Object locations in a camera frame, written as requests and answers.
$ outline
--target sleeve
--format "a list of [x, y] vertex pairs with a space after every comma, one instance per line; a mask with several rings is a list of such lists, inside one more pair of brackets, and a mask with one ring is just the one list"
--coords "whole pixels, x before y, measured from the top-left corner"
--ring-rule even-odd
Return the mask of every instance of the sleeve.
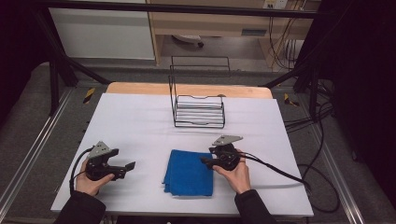
[[255, 189], [236, 194], [235, 204], [244, 224], [276, 223]]
[[54, 224], [98, 224], [105, 211], [106, 206], [101, 201], [86, 193], [74, 191]]

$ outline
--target outlet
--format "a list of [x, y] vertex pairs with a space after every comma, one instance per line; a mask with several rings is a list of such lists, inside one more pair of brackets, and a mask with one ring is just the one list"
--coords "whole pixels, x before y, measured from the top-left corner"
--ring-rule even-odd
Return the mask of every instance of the outlet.
[[265, 0], [263, 8], [275, 8], [276, 0]]
[[288, 3], [288, 0], [276, 0], [276, 3], [274, 4], [274, 8], [275, 9], [285, 9], [287, 3]]

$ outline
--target blue cloth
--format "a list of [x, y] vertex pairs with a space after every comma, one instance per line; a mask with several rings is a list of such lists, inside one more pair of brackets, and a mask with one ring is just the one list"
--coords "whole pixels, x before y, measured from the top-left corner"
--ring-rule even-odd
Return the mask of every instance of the blue cloth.
[[201, 163], [201, 157], [212, 159], [210, 153], [173, 149], [163, 180], [164, 191], [177, 196], [211, 196], [213, 170]]

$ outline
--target wooden edge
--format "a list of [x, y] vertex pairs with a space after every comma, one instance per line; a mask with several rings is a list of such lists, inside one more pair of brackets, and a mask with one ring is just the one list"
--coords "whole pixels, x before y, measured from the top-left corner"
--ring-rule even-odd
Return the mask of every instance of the wooden edge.
[[[165, 95], [170, 94], [170, 90], [167, 83], [113, 82], [106, 93]], [[273, 99], [268, 88], [247, 86], [177, 84], [177, 94]]]

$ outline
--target white cabinet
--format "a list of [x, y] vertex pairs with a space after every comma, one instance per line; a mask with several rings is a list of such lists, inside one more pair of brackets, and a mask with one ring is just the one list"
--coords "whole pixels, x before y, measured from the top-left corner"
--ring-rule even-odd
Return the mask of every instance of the white cabinet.
[[154, 60], [147, 12], [51, 8], [50, 13], [70, 57]]

